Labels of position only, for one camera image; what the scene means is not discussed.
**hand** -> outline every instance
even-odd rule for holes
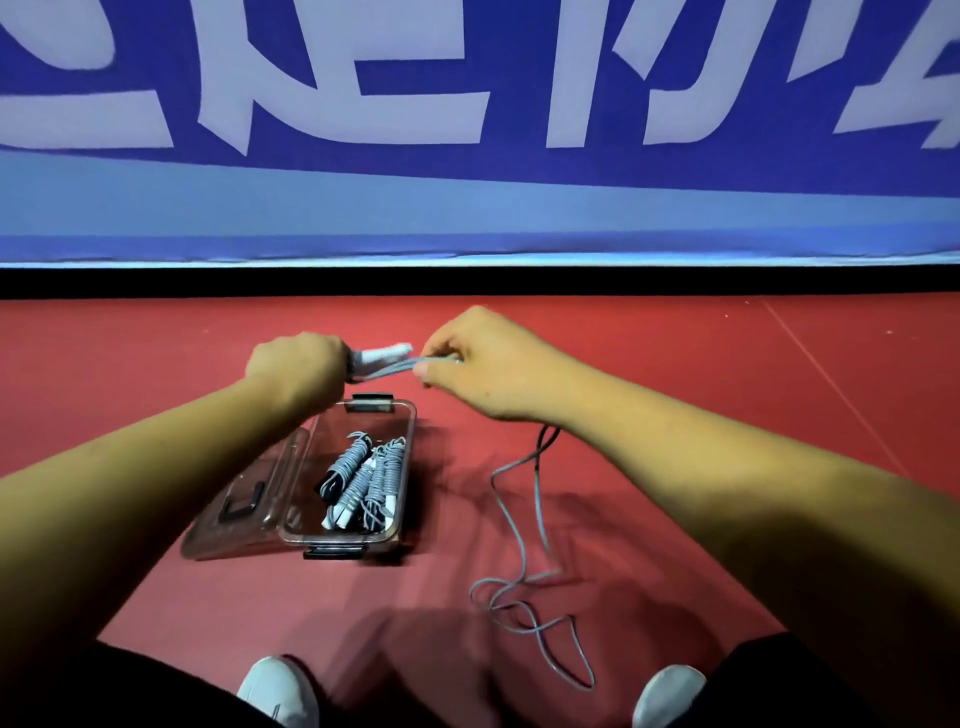
[[[304,332],[280,336],[253,349],[247,379],[275,388],[278,404],[296,425],[323,412],[344,395],[349,349],[336,336]]]
[[[421,362],[420,381],[439,387],[497,420],[553,422],[552,406],[578,362],[526,328],[474,306],[440,327],[422,356],[455,361]]]

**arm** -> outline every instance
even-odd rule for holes
[[[882,716],[960,714],[960,507],[885,471],[605,375],[484,309],[420,378],[601,451]]]
[[[213,495],[336,402],[345,378],[339,339],[276,339],[226,389],[0,480],[8,704],[95,639]]]

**blue banner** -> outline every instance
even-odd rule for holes
[[[956,0],[7,0],[0,28],[0,260],[960,250]]]

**left arm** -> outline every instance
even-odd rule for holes
[[[335,337],[276,339],[226,389],[0,479],[5,702],[25,709],[217,491],[335,403],[346,365]]]

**sneaker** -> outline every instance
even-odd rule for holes
[[[704,673],[693,667],[665,667],[650,678],[636,702],[633,728],[666,728],[689,710],[706,683]]]
[[[319,728],[320,706],[310,679],[292,660],[265,657],[247,673],[237,697],[284,728]]]

